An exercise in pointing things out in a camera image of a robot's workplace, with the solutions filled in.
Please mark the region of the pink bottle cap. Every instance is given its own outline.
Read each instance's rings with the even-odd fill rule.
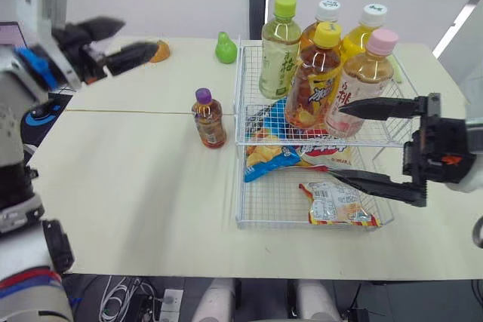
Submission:
[[[398,35],[392,30],[376,29],[369,37],[369,41],[365,48],[378,56],[389,56],[398,40]]]

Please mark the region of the power strip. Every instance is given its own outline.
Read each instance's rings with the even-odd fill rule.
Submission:
[[[183,290],[165,290],[159,322],[178,322],[182,300]]]

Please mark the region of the purple bottle cap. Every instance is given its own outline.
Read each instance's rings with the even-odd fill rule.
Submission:
[[[202,105],[206,105],[211,102],[211,92],[207,88],[199,88],[195,92],[196,100]]]

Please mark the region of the white wire basket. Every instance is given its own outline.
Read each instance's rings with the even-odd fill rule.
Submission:
[[[310,224],[310,202],[300,190],[299,184],[322,181],[335,184],[342,183],[327,173],[311,170],[307,167],[285,167],[273,170],[252,182],[244,182],[245,149],[244,146],[238,147],[238,209],[236,220],[239,228],[358,228],[369,231],[379,229],[394,220],[387,199],[357,191],[362,207],[379,220],[380,226]],[[359,149],[357,147],[351,149],[353,168],[367,170]]]
[[[273,138],[253,138],[254,131],[262,128],[263,120],[268,112],[278,112],[271,105],[274,100],[265,98],[258,87],[261,70],[261,46],[244,46],[240,48],[237,68],[237,85],[235,95],[235,139],[239,145],[332,145],[332,146],[380,146],[401,147],[411,138],[411,120],[389,118],[387,121],[366,120],[362,129],[353,137],[338,139],[322,132],[303,132],[294,129],[288,123],[273,133],[279,140]],[[405,86],[405,93],[396,81],[391,81],[384,90],[382,97],[415,98],[417,92],[407,77],[404,68],[398,64],[397,79]],[[286,138],[286,135],[297,135]]]

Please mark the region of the plastic bottle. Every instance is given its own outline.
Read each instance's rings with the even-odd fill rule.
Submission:
[[[218,149],[226,142],[226,131],[221,118],[221,105],[211,98],[207,88],[199,88],[196,93],[196,103],[191,111],[195,117],[196,128],[202,142],[210,149]]]
[[[316,22],[307,26],[300,36],[299,54],[304,48],[314,44],[312,39],[314,38],[315,29],[318,24],[322,22],[337,23],[339,20],[339,10],[340,3],[337,0],[322,0],[318,3],[317,13],[315,13]]]
[[[275,0],[275,18],[262,28],[260,92],[277,100],[285,96],[296,69],[300,27],[292,20],[296,0]]]
[[[340,47],[340,55],[342,63],[357,54],[365,52],[367,44],[372,32],[384,24],[386,19],[387,8],[381,4],[368,4],[364,7],[359,26],[349,32],[342,40]]]
[[[334,47],[340,41],[338,24],[317,25],[314,44],[300,52],[294,84],[287,97],[285,118],[297,128],[310,128],[324,121],[328,100],[340,74],[340,57]]]
[[[375,30],[369,38],[365,53],[347,60],[334,102],[326,114],[328,133],[337,137],[351,137],[361,129],[364,120],[340,112],[339,107],[382,94],[394,75],[387,57],[397,41],[398,35],[393,31]]]

